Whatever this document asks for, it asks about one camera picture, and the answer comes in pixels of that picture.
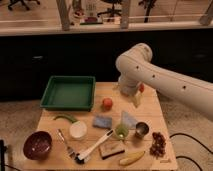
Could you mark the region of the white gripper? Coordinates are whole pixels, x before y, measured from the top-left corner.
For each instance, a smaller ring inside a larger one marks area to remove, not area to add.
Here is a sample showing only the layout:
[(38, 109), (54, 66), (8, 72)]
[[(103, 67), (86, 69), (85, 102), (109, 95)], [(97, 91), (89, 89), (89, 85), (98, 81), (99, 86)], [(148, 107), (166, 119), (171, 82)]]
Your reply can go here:
[(133, 105), (138, 108), (141, 104), (142, 93), (138, 91), (139, 84), (129, 85), (124, 81), (119, 81), (119, 90), (122, 94), (126, 96), (133, 96), (132, 101)]

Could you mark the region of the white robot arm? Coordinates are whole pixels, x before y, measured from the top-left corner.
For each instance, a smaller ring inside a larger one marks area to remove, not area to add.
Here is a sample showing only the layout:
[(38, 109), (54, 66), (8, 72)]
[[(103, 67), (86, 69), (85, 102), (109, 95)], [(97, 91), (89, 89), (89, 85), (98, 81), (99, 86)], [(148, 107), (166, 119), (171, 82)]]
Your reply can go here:
[(134, 96), (140, 83), (197, 110), (213, 121), (213, 83), (151, 64), (152, 49), (139, 43), (116, 59), (120, 92)]

